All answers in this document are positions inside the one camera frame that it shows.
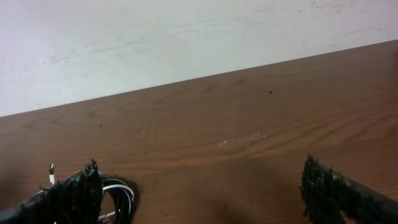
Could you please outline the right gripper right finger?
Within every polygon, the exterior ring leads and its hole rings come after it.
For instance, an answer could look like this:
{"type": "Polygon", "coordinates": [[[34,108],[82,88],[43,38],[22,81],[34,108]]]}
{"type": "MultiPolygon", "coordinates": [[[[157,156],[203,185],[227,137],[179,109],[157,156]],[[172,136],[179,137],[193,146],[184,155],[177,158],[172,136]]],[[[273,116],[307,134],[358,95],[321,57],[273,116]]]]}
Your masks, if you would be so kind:
{"type": "Polygon", "coordinates": [[[345,218],[358,224],[397,223],[397,201],[319,163],[310,154],[299,189],[305,204],[303,216],[312,223],[345,224],[345,218]]]}

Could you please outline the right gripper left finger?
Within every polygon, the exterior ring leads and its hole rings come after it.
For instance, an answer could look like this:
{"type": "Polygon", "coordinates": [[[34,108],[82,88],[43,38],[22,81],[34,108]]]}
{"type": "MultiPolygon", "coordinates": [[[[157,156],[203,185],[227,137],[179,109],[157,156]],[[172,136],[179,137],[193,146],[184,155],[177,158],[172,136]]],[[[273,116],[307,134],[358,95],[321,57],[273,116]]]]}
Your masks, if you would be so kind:
{"type": "Polygon", "coordinates": [[[102,199],[103,182],[92,160],[76,174],[1,212],[1,224],[99,223],[102,199]]]}

